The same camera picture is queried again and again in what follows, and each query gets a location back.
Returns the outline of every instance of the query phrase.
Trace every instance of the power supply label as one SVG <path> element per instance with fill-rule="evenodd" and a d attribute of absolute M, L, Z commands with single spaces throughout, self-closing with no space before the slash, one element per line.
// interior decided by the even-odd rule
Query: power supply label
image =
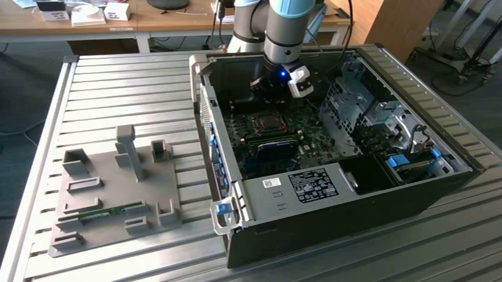
<path fill-rule="evenodd" d="M 337 195 L 336 188 L 324 169 L 289 174 L 289 181 L 301 203 Z"/>

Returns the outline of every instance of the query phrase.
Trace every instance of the metal slatted surface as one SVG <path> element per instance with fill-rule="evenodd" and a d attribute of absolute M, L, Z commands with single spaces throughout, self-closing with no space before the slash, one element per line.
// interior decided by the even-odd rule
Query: metal slatted surface
<path fill-rule="evenodd" d="M 30 235 L 29 258 L 18 266 L 24 278 L 34 281 L 137 279 L 183 282 L 500 280 L 499 149 L 385 51 L 373 46 L 365 46 L 364 49 L 487 168 L 486 173 L 467 187 L 440 199 L 412 218 L 312 246 L 276 260 L 228 270 L 223 241 L 213 235 L 208 215 L 207 176 L 193 115 L 184 103 L 189 100 L 187 83 L 137 86 L 134 82 L 133 85 L 120 84 L 120 88 L 109 89 L 96 89 L 97 86 L 92 85 L 94 75 L 100 77 L 96 81 L 110 84 L 113 79 L 157 79 L 161 78 L 157 74 L 168 71 L 173 71 L 172 76 L 183 75 L 180 73 L 187 72 L 188 55 L 86 56 L 74 68 L 73 83 L 68 87 L 77 90 L 66 93 L 65 120 L 52 138 L 56 147 L 50 151 L 50 163 L 44 170 L 45 178 L 34 202 L 36 212 L 29 222 L 29 230 L 34 233 Z M 183 67 L 169 65 L 180 62 L 184 62 Z M 82 82 L 88 83 L 85 87 L 73 88 L 73 84 Z M 136 146 L 158 138 L 165 138 L 173 144 L 183 227 L 50 258 L 46 247 L 54 220 L 62 152 L 73 147 L 82 147 L 88 153 L 113 150 L 113 127 L 124 123 L 137 126 Z"/>

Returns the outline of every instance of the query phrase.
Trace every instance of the blue latch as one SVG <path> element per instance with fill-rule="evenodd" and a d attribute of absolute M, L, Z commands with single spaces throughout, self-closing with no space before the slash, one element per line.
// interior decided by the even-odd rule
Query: blue latch
<path fill-rule="evenodd" d="M 440 153 L 439 149 L 436 149 L 436 148 L 432 149 L 432 156 L 435 158 L 439 158 L 442 156 L 442 153 Z"/>
<path fill-rule="evenodd" d="M 403 165 L 408 165 L 409 164 L 409 161 L 408 159 L 404 157 L 403 154 L 400 155 L 393 155 L 388 158 L 388 163 L 391 164 L 392 167 L 396 167 L 396 166 L 403 166 Z"/>
<path fill-rule="evenodd" d="M 217 204 L 216 205 L 216 216 L 223 216 L 232 212 L 232 204 Z"/>

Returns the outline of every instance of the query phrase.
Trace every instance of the small circuit board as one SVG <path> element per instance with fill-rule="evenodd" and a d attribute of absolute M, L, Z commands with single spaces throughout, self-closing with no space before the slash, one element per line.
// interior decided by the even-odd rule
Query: small circuit board
<path fill-rule="evenodd" d="M 317 111 L 304 99 L 291 99 L 257 113 L 224 116 L 244 179 L 335 162 L 339 154 Z"/>

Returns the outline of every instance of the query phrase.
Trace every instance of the barcode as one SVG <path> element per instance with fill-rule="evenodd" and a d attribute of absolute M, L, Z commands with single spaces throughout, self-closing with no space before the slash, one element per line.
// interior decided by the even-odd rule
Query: barcode
<path fill-rule="evenodd" d="M 279 178 L 265 179 L 263 181 L 264 188 L 269 188 L 269 187 L 279 186 L 279 185 L 280 185 Z"/>

